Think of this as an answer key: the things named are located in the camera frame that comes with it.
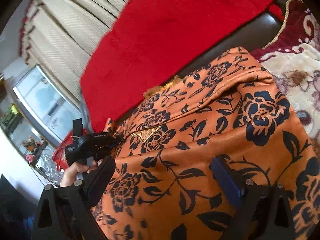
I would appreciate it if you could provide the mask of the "person left hand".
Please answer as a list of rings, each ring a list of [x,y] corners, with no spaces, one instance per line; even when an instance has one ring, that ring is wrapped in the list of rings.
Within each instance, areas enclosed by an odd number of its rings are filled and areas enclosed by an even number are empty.
[[[91,171],[95,170],[98,167],[97,161],[92,161],[91,165],[84,165],[78,162],[74,162],[70,167],[68,167],[62,176],[60,181],[60,187],[71,186],[76,181],[76,176],[79,173],[89,174]]]

